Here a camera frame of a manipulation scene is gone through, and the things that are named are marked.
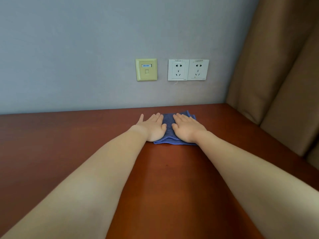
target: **forearm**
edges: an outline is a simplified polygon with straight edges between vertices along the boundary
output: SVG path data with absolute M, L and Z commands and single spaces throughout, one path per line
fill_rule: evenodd
M 196 141 L 266 238 L 318 237 L 316 190 L 211 132 L 198 132 Z
M 3 238 L 105 238 L 145 142 L 134 127 L 109 141 Z

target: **person's right hand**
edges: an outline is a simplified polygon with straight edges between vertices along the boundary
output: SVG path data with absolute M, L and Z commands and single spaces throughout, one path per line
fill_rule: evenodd
M 177 113 L 173 115 L 176 123 L 172 124 L 172 128 L 176 136 L 185 142 L 194 142 L 195 133 L 197 131 L 206 131 L 206 128 L 192 117 Z

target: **wooden table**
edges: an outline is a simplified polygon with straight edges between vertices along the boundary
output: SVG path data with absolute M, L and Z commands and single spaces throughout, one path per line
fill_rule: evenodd
M 0 236 L 141 113 L 189 110 L 220 138 L 319 189 L 319 172 L 227 104 L 0 116 Z M 111 238 L 262 238 L 197 146 L 146 143 Z

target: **folded cloth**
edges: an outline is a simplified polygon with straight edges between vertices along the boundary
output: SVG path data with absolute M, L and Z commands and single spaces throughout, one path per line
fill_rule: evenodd
M 184 142 L 182 140 L 180 140 L 176 135 L 175 132 L 172 128 L 172 124 L 175 123 L 175 120 L 173 118 L 173 115 L 175 113 L 168 113 L 168 114 L 164 114 L 164 119 L 163 119 L 163 124 L 167 124 L 167 129 L 166 132 L 164 134 L 164 136 L 155 141 L 154 144 L 160 144 L 160 143 L 169 143 L 169 144 L 173 144 L 173 145 L 197 145 L 196 143 L 189 143 L 189 142 Z M 180 112 L 181 115 L 186 115 L 188 117 L 193 117 L 196 120 L 195 115 L 190 115 L 190 113 L 188 111 L 185 112 Z

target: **white power socket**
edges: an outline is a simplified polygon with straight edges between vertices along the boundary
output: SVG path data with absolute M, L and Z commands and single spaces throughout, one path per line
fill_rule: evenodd
M 167 80 L 187 80 L 189 60 L 168 60 Z
M 206 80 L 209 60 L 189 60 L 187 80 Z

